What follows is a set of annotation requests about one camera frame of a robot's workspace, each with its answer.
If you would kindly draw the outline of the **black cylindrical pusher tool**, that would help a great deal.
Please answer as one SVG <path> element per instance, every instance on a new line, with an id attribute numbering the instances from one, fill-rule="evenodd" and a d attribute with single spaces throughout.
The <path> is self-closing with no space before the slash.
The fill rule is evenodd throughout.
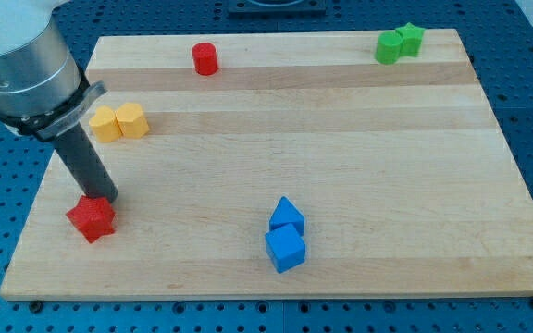
<path id="1" fill-rule="evenodd" d="M 106 198 L 110 203 L 117 199 L 118 188 L 81 124 L 57 136 L 53 145 L 86 197 Z"/>

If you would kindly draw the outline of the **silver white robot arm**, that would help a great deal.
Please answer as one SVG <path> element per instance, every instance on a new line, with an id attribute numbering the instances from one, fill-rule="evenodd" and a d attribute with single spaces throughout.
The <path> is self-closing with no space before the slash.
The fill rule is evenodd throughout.
<path id="1" fill-rule="evenodd" d="M 52 143 L 86 196 L 114 202 L 118 189 L 81 126 L 106 87 L 88 81 L 58 28 L 53 12 L 64 3 L 0 1 L 0 120 Z"/>

